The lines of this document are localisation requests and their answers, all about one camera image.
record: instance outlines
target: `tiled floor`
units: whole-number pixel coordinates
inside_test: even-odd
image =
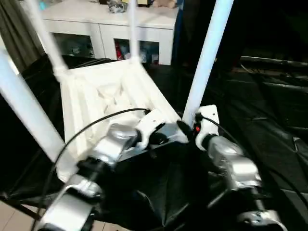
[[[27,206],[32,211],[36,208]],[[0,231],[29,231],[33,219],[0,202]],[[128,231],[118,225],[96,221],[92,231]]]

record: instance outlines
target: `glass cabinet door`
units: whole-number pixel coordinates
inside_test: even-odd
[[[90,36],[53,33],[63,55],[95,58]]]
[[[116,59],[130,58],[129,40],[115,38]],[[143,63],[158,64],[159,42],[140,41],[140,56]]]

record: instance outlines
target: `black cover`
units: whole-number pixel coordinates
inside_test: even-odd
[[[64,58],[69,67],[86,60]],[[170,66],[151,65],[146,69],[167,100],[181,113],[193,75]],[[34,63],[24,78],[63,136],[59,84],[51,73],[48,59]],[[218,75],[213,71],[202,102],[218,106],[220,123],[258,163],[265,185],[274,196],[274,206],[289,230],[307,228],[307,210],[289,186],[269,174],[260,161],[284,174],[306,196],[308,147],[304,84],[303,81],[253,78],[247,74]],[[0,196],[2,200],[37,205],[51,163],[6,102],[0,103],[5,121],[3,133],[7,135],[2,146],[3,150],[10,150],[2,154]],[[136,231],[194,230],[207,226],[220,230],[231,208],[221,208],[219,216],[206,209],[208,201],[223,189],[222,180],[208,174],[214,171],[211,167],[206,154],[198,151],[193,142],[174,143],[126,160],[119,164],[109,182],[102,183],[108,200],[97,207],[97,218]],[[55,177],[45,205],[61,185]]]

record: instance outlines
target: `curtain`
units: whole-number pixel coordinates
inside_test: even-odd
[[[36,31],[17,0],[0,0],[0,34],[19,72],[45,54]]]

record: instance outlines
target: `cable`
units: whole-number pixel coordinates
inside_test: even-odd
[[[293,185],[290,180],[287,179],[287,177],[285,177],[283,174],[281,174],[280,172],[278,172],[277,170],[269,167],[269,166],[266,166],[266,168],[274,173],[276,176],[278,176],[280,179],[282,179],[284,182],[286,182],[291,188],[292,190],[297,194],[297,196],[299,197],[299,199],[304,203],[307,211],[308,211],[308,202],[307,200],[305,199],[305,197],[300,193],[300,191],[296,188],[295,185]]]
[[[37,215],[38,217],[40,216],[39,213],[41,212],[41,209],[43,207],[43,203],[44,203],[44,198],[46,197],[46,194],[48,192],[48,189],[49,189],[49,185],[50,185],[50,182],[52,180],[52,177],[53,177],[53,172],[55,171],[56,169],[56,165],[57,163],[59,162],[62,154],[64,153],[64,151],[66,150],[66,148],[68,147],[68,145],[76,139],[77,136],[79,136],[82,132],[84,132],[85,130],[87,130],[88,128],[92,127],[93,125],[103,121],[103,120],[106,120],[106,119],[109,119],[113,116],[117,116],[119,114],[122,114],[122,113],[126,113],[126,112],[133,112],[133,111],[147,111],[148,109],[145,109],[145,108],[132,108],[132,109],[127,109],[127,110],[123,110],[123,111],[119,111],[119,112],[116,112],[116,113],[113,113],[113,114],[110,114],[108,116],[104,116],[100,119],[97,119],[95,120],[94,122],[86,125],[82,130],[80,130],[79,132],[77,132],[64,146],[63,148],[61,149],[61,151],[59,152],[55,162],[53,163],[52,167],[51,167],[51,170],[48,174],[48,177],[47,177],[47,180],[45,181],[45,184],[44,184],[44,187],[43,187],[43,192],[42,192],[42,195],[41,195],[41,198],[39,200],[39,206],[38,206],[38,209],[37,209]],[[34,219],[33,223],[32,223],[32,226],[31,226],[31,231],[34,231],[35,230],[35,227],[36,227],[36,224],[37,224],[37,220]]]
[[[204,117],[203,115],[202,115],[202,118],[206,119],[207,121],[210,121],[212,124],[215,124],[221,130],[223,130],[233,140],[234,143],[236,143],[237,145],[241,147],[240,143],[222,125],[220,125],[219,123],[215,122],[214,120],[210,118]]]
[[[94,65],[94,64],[97,64],[97,63],[100,63],[100,62],[106,62],[106,61],[109,62],[109,61],[111,61],[111,59],[108,59],[108,58],[93,59],[93,60],[90,60],[88,62],[79,64],[79,65],[75,66],[74,68],[86,67],[86,66]]]
[[[255,74],[255,72],[252,72],[252,71],[248,70],[246,67],[244,67],[243,64],[240,63],[240,65],[241,65],[241,67],[242,67],[245,71],[247,71],[248,73],[250,73],[250,74]]]
[[[206,119],[207,121],[215,124],[217,127],[219,127],[221,130],[223,130],[231,139],[234,143],[236,143],[244,152],[245,149],[243,148],[243,146],[241,146],[241,143],[239,143],[222,125],[220,125],[219,123],[215,122],[214,120],[204,117],[203,115],[201,115],[203,119]],[[260,161],[260,163],[270,172],[274,173],[276,176],[278,176],[280,179],[282,179],[285,183],[287,183],[292,190],[297,194],[297,196],[299,197],[299,199],[303,202],[304,206],[306,207],[307,211],[308,211],[308,202],[305,199],[305,197],[301,194],[301,192],[297,189],[297,187],[295,185],[293,185],[291,183],[290,180],[288,180],[287,177],[285,177],[282,173],[278,172],[277,170],[267,166],[266,164],[264,164],[263,162]]]

